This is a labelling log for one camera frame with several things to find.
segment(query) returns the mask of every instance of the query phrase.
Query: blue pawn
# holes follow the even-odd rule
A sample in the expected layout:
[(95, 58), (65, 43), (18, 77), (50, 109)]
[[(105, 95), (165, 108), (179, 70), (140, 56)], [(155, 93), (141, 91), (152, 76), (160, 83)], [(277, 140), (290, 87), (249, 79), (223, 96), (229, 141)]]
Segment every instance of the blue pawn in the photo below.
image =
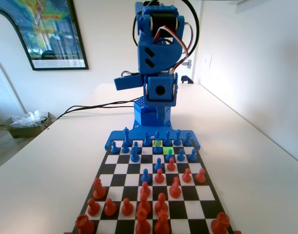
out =
[(162, 169), (163, 170), (163, 164), (161, 164), (161, 159), (158, 157), (157, 158), (157, 163), (154, 166), (154, 169), (157, 171), (158, 169)]
[(196, 156), (197, 151), (195, 149), (192, 150), (192, 154), (189, 155), (189, 159), (192, 162), (196, 162), (198, 157)]
[(192, 142), (191, 142), (191, 133), (187, 133), (186, 134), (186, 139), (183, 141), (183, 145), (184, 146), (191, 146)]
[(167, 162), (169, 162), (169, 160), (171, 159), (171, 158), (174, 158), (174, 156), (172, 155), (172, 150), (168, 150), (168, 155), (166, 155), (166, 161)]
[(183, 155), (183, 153), (184, 153), (184, 150), (183, 149), (180, 149), (179, 155), (177, 156), (177, 160), (180, 161), (180, 162), (184, 161), (184, 155)]
[(151, 177), (150, 177), (150, 175), (148, 174), (148, 169), (144, 169), (144, 170), (143, 170), (143, 175), (141, 176), (141, 181), (142, 181), (142, 182), (147, 181), (148, 183), (151, 181)]
[(126, 146), (126, 142), (124, 141), (123, 142), (123, 148), (121, 150), (124, 154), (128, 153), (129, 152), (129, 148)]
[(112, 152), (113, 154), (117, 154), (117, 153), (119, 152), (119, 148), (116, 147), (116, 143), (115, 143), (115, 141), (112, 142), (112, 149), (111, 149), (111, 152)]

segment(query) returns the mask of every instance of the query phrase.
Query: tabletop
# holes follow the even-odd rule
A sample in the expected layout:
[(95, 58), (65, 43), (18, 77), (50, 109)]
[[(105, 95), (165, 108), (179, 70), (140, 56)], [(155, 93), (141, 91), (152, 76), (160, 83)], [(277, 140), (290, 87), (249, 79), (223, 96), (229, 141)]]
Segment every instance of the tabletop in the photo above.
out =
[[(142, 92), (102, 84), (80, 105), (131, 100)], [(70, 232), (106, 140), (113, 130), (132, 128), (133, 111), (70, 113), (1, 166), (0, 234)], [(202, 159), (234, 230), (298, 233), (296, 160), (200, 85), (179, 85), (171, 111), (173, 128), (193, 130), (201, 143)]]

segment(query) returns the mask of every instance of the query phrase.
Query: white square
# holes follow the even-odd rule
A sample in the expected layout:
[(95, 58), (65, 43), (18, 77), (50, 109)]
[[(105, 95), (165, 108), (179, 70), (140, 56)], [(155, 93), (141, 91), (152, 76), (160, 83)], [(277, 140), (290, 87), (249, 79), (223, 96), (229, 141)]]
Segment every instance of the white square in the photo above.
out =
[(174, 165), (176, 166), (176, 168), (171, 172), (171, 171), (169, 171), (168, 169), (167, 169), (167, 165), (168, 165), (169, 163), (165, 163), (165, 172), (167, 173), (167, 174), (178, 174), (178, 168), (177, 168), (177, 165), (174, 163)]
[(148, 173), (152, 174), (153, 173), (153, 164), (152, 163), (142, 163), (140, 165), (140, 174), (143, 174), (144, 169), (148, 169)]
[(190, 154), (192, 154), (192, 150), (194, 149), (194, 147), (184, 147), (183, 149), (184, 153), (189, 156)]
[(136, 208), (137, 208), (137, 202), (136, 201), (130, 201), (131, 204), (133, 204), (134, 209), (133, 212), (131, 213), (131, 215), (129, 216), (125, 216), (123, 215), (123, 213), (121, 212), (121, 209), (123, 207), (123, 202), (120, 204), (120, 209), (119, 209), (119, 217), (118, 219), (123, 219), (123, 220), (128, 220), (128, 219), (136, 219)]
[(187, 219), (171, 219), (172, 234), (190, 234), (189, 222)]
[(139, 174), (127, 174), (125, 186), (139, 186)]
[(129, 163), (130, 164), (141, 164), (141, 155), (139, 155), (139, 160), (137, 161), (137, 162), (133, 162), (132, 160), (131, 160), (131, 156), (129, 157)]
[(184, 201), (188, 219), (205, 219), (201, 203), (199, 201)]
[(113, 178), (113, 174), (101, 174), (99, 176), (102, 186), (106, 186), (106, 187), (111, 186), (112, 178)]
[(98, 203), (100, 205), (100, 210), (95, 216), (89, 215), (89, 213), (88, 213), (89, 206), (87, 206), (87, 210), (86, 210), (85, 214), (88, 216), (89, 220), (100, 220), (105, 202), (104, 201), (98, 201)]
[(117, 220), (100, 220), (96, 234), (114, 234)]
[(118, 155), (108, 155), (106, 158), (105, 164), (117, 164), (119, 159)]
[[(148, 186), (148, 188), (150, 188), (150, 190), (151, 190), (150, 195), (148, 196), (148, 201), (153, 201), (153, 196), (152, 196), (153, 186)], [(142, 189), (142, 186), (139, 186), (138, 187), (137, 201), (140, 201), (141, 189)]]
[(164, 181), (161, 184), (159, 184), (155, 181), (155, 176), (157, 176), (157, 174), (153, 174), (153, 176), (152, 176), (152, 179), (153, 179), (152, 185), (153, 186), (166, 186), (166, 175), (165, 174), (162, 174), (162, 175), (164, 176)]
[(127, 174), (128, 164), (116, 164), (114, 174)]
[(183, 175), (183, 174), (179, 174), (179, 180), (180, 180), (180, 184), (181, 184), (182, 186), (194, 186), (194, 185), (195, 185), (195, 184), (194, 184), (194, 181), (193, 181), (193, 178), (192, 178), (192, 174), (190, 174), (190, 176), (191, 176), (191, 181), (190, 181), (189, 183), (186, 183), (186, 182), (183, 181), (183, 179), (182, 179), (182, 175)]
[(113, 186), (110, 187), (107, 199), (110, 198), (112, 201), (121, 201), (123, 197), (124, 186)]
[(170, 193), (169, 193), (169, 189), (170, 189), (171, 186), (167, 186), (167, 194), (168, 194), (168, 200), (169, 201), (183, 201), (183, 196), (182, 196), (182, 189), (181, 189), (181, 186), (179, 186), (180, 190), (181, 190), (181, 194), (178, 198), (173, 198), (172, 196), (170, 196)]
[[(157, 213), (155, 213), (155, 205), (158, 203), (158, 201), (153, 201), (152, 204), (152, 212), (153, 212), (153, 219), (159, 219), (159, 216), (157, 215)], [(168, 219), (170, 219), (170, 215), (169, 215), (169, 209), (167, 210), (167, 214), (168, 214)]]
[(142, 155), (152, 155), (153, 154), (153, 148), (151, 146), (143, 147), (141, 154)]
[(202, 166), (200, 163), (189, 163), (189, 167), (190, 167), (191, 173), (199, 173), (200, 169), (202, 169)]
[(200, 201), (215, 201), (211, 187), (208, 185), (196, 186), (197, 193)]

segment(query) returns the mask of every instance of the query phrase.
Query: chess piece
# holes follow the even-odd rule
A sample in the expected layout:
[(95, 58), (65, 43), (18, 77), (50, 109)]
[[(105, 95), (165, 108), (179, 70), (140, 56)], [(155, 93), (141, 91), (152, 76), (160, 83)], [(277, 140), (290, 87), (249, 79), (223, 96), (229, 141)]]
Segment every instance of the chess piece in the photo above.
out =
[(99, 178), (95, 178), (94, 181), (94, 193), (93, 196), (96, 199), (102, 199), (106, 194), (106, 189), (102, 186), (101, 180)]

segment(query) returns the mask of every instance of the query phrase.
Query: blue chess piece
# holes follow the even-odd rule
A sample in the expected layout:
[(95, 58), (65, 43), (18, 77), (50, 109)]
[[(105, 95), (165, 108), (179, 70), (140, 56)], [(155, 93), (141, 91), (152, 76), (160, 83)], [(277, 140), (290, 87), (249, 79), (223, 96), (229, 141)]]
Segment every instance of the blue chess piece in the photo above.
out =
[(150, 140), (150, 134), (149, 133), (146, 133), (144, 134), (144, 142), (143, 142), (143, 145), (144, 146), (151, 146), (152, 142)]
[(197, 151), (195, 149), (192, 150), (192, 154), (189, 155), (189, 160), (192, 162), (196, 162), (198, 157), (196, 156)]
[(177, 156), (177, 160), (180, 161), (180, 162), (184, 161), (184, 159), (185, 159), (183, 153), (184, 153), (184, 150), (180, 149), (179, 155)]
[(157, 158), (157, 163), (154, 166), (154, 169), (157, 171), (158, 169), (163, 169), (163, 164), (161, 164), (161, 159)]
[(148, 174), (148, 169), (144, 169), (144, 170), (143, 170), (143, 175), (141, 176), (141, 181), (142, 181), (142, 182), (147, 181), (148, 183), (151, 181), (151, 177), (150, 177), (150, 175)]
[(176, 140), (174, 140), (174, 145), (181, 145), (181, 140), (180, 140), (180, 133), (181, 131), (179, 129), (176, 130)]
[(164, 145), (165, 146), (171, 146), (172, 145), (172, 142), (169, 139), (169, 136), (170, 136), (170, 132), (167, 130), (167, 132), (166, 132), (166, 140), (164, 141)]
[(131, 146), (131, 144), (132, 144), (132, 142), (131, 142), (131, 140), (129, 139), (129, 129), (128, 128), (124, 128), (124, 135), (125, 135), (125, 141), (124, 142), (126, 142), (126, 146), (127, 147), (130, 147)]
[(115, 143), (115, 141), (112, 142), (112, 149), (111, 149), (111, 152), (112, 152), (113, 154), (117, 154), (117, 153), (119, 152), (119, 148), (116, 147), (116, 143)]
[(186, 134), (186, 139), (183, 141), (183, 145), (184, 146), (191, 146), (192, 145), (192, 141), (191, 141), (191, 133), (187, 133)]
[(121, 150), (124, 154), (128, 153), (129, 152), (129, 148), (126, 146), (126, 142), (124, 141), (123, 142), (123, 148)]
[(167, 162), (169, 162), (169, 160), (171, 159), (171, 158), (174, 158), (174, 156), (172, 155), (172, 150), (171, 149), (169, 149), (168, 150), (168, 155), (166, 155), (166, 161)]

